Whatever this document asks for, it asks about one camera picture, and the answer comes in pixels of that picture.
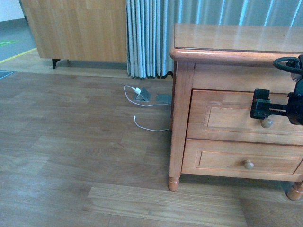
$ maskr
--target white wall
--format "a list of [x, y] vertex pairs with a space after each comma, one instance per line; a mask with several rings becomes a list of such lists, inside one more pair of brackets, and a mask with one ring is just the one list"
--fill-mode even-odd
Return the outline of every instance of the white wall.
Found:
[[0, 22], [24, 18], [19, 0], [0, 0]]

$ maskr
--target curtain fold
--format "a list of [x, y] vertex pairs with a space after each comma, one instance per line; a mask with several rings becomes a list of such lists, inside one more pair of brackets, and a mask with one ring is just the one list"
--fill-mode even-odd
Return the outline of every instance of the curtain fold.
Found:
[[126, 0], [127, 70], [132, 77], [173, 71], [174, 23], [303, 26], [303, 0]]

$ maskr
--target nightstand top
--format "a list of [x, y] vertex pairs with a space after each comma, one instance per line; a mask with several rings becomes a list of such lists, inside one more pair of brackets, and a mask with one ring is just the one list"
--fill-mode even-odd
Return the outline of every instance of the nightstand top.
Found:
[[303, 54], [303, 27], [175, 24], [173, 36], [170, 54], [175, 61], [228, 58], [245, 64], [272, 64], [279, 57]]

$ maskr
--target yellow floor line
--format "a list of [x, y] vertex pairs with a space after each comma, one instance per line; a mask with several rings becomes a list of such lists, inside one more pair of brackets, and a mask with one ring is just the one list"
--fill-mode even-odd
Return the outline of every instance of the yellow floor line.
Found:
[[12, 60], [12, 59], [14, 59], [14, 58], [16, 58], [16, 57], [19, 57], [19, 56], [21, 56], [21, 55], [24, 55], [24, 54], [27, 54], [27, 53], [29, 53], [29, 52], [32, 52], [32, 51], [34, 51], [34, 50], [36, 50], [36, 49], [37, 49], [37, 48], [34, 48], [34, 49], [29, 50], [29, 51], [25, 51], [25, 52], [23, 52], [23, 53], [20, 53], [20, 54], [17, 54], [17, 55], [15, 55], [15, 56], [12, 56], [12, 57], [10, 57], [10, 58], [4, 59], [4, 60], [0, 61], [0, 64], [1, 64], [1, 63], [4, 63], [4, 62], [6, 62], [6, 61]]

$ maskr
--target green floor marking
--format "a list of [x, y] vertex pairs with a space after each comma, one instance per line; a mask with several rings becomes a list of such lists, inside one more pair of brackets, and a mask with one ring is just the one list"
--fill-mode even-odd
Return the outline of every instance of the green floor marking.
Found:
[[13, 44], [15, 42], [17, 42], [17, 41], [15, 41], [15, 40], [0, 40], [0, 47], [8, 45], [8, 44]]

